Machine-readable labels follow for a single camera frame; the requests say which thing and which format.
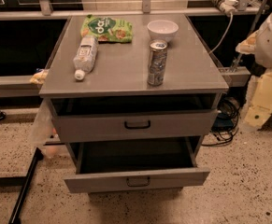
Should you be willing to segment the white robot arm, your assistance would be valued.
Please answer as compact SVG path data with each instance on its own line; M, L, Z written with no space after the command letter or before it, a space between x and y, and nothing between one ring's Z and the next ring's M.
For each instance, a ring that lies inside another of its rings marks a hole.
M240 54L253 54L255 62L265 68L258 78L249 81L242 110L241 128L261 129L272 116L272 12L257 31L236 46Z

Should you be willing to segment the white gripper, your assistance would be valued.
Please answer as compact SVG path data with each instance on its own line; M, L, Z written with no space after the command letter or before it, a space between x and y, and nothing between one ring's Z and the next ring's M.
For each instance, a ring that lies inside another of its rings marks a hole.
M258 130L272 115L272 69L260 77L252 76L243 108L243 125L249 131Z

